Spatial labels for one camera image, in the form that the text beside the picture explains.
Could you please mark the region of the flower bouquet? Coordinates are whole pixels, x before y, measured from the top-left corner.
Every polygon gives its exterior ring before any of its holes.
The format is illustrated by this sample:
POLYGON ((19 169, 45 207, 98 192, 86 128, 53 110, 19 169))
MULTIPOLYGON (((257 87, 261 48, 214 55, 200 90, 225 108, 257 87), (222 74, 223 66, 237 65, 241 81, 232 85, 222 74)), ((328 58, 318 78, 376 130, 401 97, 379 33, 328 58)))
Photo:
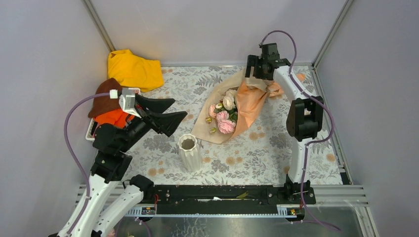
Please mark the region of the flower bouquet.
POLYGON ((245 70, 233 74, 215 86, 204 103, 192 135, 197 139, 222 144, 248 130, 256 121, 268 97, 292 98, 301 81, 293 83, 289 67, 275 70, 273 82, 250 75, 245 70))

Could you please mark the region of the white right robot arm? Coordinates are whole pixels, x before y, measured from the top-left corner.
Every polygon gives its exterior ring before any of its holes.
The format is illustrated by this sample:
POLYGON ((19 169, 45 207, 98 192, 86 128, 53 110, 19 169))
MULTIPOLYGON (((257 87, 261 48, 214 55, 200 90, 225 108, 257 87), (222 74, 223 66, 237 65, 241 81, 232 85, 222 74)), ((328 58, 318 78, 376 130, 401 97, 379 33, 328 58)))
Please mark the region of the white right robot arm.
POLYGON ((285 203, 315 204, 314 190, 307 174, 308 145, 323 126, 323 98, 312 96, 297 79, 290 61, 280 57, 276 43, 260 44, 261 55, 249 55, 245 76, 277 82, 291 105, 286 129, 293 138, 290 169, 278 191, 285 203))

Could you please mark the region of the white ribbed vase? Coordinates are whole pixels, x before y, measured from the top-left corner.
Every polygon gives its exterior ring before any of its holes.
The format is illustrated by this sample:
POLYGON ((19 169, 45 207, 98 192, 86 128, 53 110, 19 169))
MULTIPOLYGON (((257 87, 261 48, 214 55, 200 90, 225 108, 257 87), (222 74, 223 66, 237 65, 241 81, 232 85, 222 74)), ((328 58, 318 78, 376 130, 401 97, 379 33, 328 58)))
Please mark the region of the white ribbed vase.
POLYGON ((192 134, 184 134, 179 138, 179 156, 189 172, 196 172, 202 168, 202 156, 198 139, 192 134))

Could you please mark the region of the orange cloth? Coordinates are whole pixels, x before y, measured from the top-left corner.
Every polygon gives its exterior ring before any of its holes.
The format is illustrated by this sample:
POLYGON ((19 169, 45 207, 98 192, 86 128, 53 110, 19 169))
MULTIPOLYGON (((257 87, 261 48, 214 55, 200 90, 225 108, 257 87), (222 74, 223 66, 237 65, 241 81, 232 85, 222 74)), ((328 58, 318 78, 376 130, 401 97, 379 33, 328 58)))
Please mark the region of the orange cloth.
POLYGON ((122 109, 109 111, 94 118, 99 125, 109 123, 118 128, 124 128, 132 119, 134 119, 134 115, 128 114, 122 109))

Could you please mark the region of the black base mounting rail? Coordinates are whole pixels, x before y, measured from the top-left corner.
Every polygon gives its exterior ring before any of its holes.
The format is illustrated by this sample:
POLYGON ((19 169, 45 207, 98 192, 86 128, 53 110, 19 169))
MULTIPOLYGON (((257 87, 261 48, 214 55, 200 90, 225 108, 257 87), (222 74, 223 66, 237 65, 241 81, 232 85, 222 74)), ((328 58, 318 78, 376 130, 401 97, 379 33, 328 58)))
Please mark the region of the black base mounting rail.
POLYGON ((277 206, 315 204, 312 187, 296 185, 155 185, 129 211, 140 217, 163 215, 279 215, 277 206))

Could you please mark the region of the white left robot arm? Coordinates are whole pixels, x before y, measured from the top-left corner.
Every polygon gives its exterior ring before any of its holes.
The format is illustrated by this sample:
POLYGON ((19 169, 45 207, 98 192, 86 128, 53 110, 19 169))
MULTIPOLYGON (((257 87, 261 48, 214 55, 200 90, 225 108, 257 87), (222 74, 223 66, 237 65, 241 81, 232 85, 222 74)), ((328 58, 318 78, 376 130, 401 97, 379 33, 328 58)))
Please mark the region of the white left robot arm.
POLYGON ((171 136, 187 115, 185 111, 167 112, 175 103, 173 98, 151 99, 116 90, 103 96, 118 100, 133 120, 125 128, 109 123, 96 128, 93 146, 97 155, 89 172, 81 168, 86 189, 65 226, 56 233, 58 237, 105 237, 134 205, 149 202, 153 198, 153 182, 137 175, 116 201, 105 205, 132 161, 128 150, 151 130, 171 136))

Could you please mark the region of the yellow cloth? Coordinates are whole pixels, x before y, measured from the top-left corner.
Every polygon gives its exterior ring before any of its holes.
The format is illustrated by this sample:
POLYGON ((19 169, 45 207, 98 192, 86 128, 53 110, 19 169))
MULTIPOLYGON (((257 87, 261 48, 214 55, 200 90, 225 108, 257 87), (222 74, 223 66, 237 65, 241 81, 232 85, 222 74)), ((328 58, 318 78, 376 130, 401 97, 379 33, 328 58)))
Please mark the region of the yellow cloth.
POLYGON ((130 50, 116 50, 108 55, 108 77, 121 86, 136 87, 148 92, 164 85, 159 60, 134 55, 130 50))

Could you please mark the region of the white plastic basket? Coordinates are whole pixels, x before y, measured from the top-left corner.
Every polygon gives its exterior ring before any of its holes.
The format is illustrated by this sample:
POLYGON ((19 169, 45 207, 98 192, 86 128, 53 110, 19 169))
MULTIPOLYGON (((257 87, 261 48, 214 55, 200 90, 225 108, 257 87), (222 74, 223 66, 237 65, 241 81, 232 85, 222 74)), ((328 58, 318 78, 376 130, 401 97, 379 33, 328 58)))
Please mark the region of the white plastic basket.
MULTIPOLYGON (((141 94, 141 91, 140 91, 139 88, 126 87, 125 89, 126 89, 126 91, 131 92, 131 93, 135 93, 135 94, 139 94, 139 95, 141 94)), ((97 121, 95 121, 94 118, 92 118, 90 120, 88 129, 87 129, 87 132, 86 132, 86 135, 85 135, 86 140, 88 140, 88 141, 94 141, 95 140, 94 134, 95 134, 95 130, 98 128, 98 126, 99 126, 99 123, 97 121)))

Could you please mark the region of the brown cloth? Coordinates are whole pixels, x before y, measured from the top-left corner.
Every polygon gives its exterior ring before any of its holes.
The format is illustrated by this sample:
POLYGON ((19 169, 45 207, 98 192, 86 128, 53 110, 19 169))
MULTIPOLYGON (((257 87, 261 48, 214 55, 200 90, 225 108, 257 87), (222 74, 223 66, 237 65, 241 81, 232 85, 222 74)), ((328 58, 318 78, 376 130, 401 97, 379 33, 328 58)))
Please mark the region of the brown cloth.
MULTIPOLYGON (((96 94, 110 92, 110 90, 116 89, 117 91, 122 90, 122 86, 114 79, 110 78, 102 82, 96 90, 96 94)), ((119 100, 111 99, 110 96, 102 96, 93 99, 93 104, 90 112, 88 113, 89 118, 95 118, 99 115, 107 112, 119 109, 119 100)))

